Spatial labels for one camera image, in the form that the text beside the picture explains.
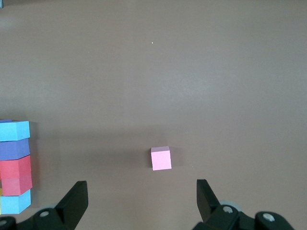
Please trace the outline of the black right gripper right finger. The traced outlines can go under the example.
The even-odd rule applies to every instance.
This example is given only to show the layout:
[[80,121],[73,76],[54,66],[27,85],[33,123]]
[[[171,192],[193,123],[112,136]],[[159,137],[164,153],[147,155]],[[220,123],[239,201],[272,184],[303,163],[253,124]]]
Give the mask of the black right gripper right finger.
[[205,179],[196,183],[197,206],[202,218],[195,230],[292,230],[292,225],[281,215],[258,212],[251,218],[233,205],[222,205]]

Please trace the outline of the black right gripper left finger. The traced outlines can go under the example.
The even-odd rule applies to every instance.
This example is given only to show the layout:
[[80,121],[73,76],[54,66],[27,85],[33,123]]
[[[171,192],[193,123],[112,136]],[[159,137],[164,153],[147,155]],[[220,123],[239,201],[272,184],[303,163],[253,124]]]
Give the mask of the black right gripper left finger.
[[78,181],[54,208],[45,208],[17,223],[12,216],[0,218],[2,230],[74,230],[88,208],[86,181]]

